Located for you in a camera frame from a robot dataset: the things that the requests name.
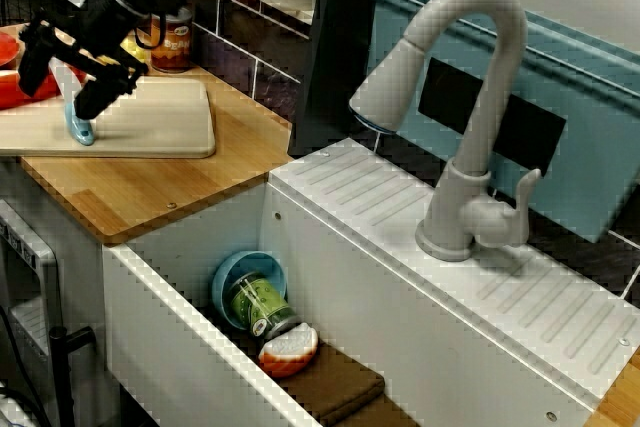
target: faucet handle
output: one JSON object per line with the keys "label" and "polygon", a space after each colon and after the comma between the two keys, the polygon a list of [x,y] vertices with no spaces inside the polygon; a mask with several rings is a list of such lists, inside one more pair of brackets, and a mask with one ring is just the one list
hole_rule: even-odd
{"label": "faucet handle", "polygon": [[520,179],[516,186],[516,208],[506,202],[498,202],[487,194],[481,194],[460,209],[460,220],[465,231],[484,247],[504,245],[517,247],[529,237],[529,198],[538,180],[540,169],[535,169]]}
{"label": "faucet handle", "polygon": [[503,214],[510,220],[512,229],[509,245],[522,245],[529,238],[529,198],[541,177],[542,171],[534,169],[524,175],[516,186],[516,208],[508,208]]}

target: faucet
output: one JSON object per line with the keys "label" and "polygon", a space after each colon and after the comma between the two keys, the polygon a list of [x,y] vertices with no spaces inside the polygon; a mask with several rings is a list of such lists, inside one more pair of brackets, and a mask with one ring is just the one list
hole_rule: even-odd
{"label": "faucet", "polygon": [[518,246],[529,237],[528,204],[540,169],[516,187],[516,208],[487,194],[487,171],[511,85],[527,40],[527,18],[518,0],[431,0],[415,15],[402,38],[349,101],[364,125],[379,133],[398,130],[415,92],[427,52],[453,22],[471,13],[489,15],[496,46],[458,150],[447,162],[416,242],[429,255],[450,262],[471,256],[473,239],[485,247]]}

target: wooden countertop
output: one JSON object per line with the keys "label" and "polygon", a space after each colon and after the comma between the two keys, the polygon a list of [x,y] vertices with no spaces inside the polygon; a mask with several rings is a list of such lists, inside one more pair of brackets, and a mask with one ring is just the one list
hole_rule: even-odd
{"label": "wooden countertop", "polygon": [[[0,32],[17,38],[21,28],[10,26]],[[9,67],[17,68],[18,61]],[[153,69],[149,75],[166,76]],[[289,122],[200,67],[175,76],[206,86],[216,137],[212,156],[20,158],[24,170],[106,246],[237,195],[265,182],[270,170],[292,160],[286,153]]]}
{"label": "wooden countertop", "polygon": [[585,427],[634,427],[638,419],[640,419],[640,349],[622,370]]}

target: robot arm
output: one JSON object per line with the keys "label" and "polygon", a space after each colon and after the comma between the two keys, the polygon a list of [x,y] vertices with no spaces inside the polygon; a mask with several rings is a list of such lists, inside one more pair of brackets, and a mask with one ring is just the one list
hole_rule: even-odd
{"label": "robot arm", "polygon": [[[22,91],[33,96],[44,81],[49,61],[56,57],[93,76],[75,98],[76,116],[83,120],[97,117],[120,95],[131,94],[147,66],[127,53],[120,44],[151,13],[161,17],[159,43],[164,41],[164,17],[175,15],[186,0],[85,0],[78,12],[61,15],[41,10],[20,32],[25,53],[19,67]],[[74,39],[67,45],[56,37],[59,29]],[[136,36],[139,46],[143,45]],[[102,65],[93,58],[106,55],[119,64]]]}

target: brown towel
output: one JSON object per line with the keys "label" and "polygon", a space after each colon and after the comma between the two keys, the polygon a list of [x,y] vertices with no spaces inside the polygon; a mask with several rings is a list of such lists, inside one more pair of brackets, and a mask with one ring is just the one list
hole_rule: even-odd
{"label": "brown towel", "polygon": [[321,343],[304,370],[276,379],[303,409],[325,427],[340,422],[384,391],[384,378]]}
{"label": "brown towel", "polygon": [[351,414],[336,427],[419,427],[414,420],[386,395]]}

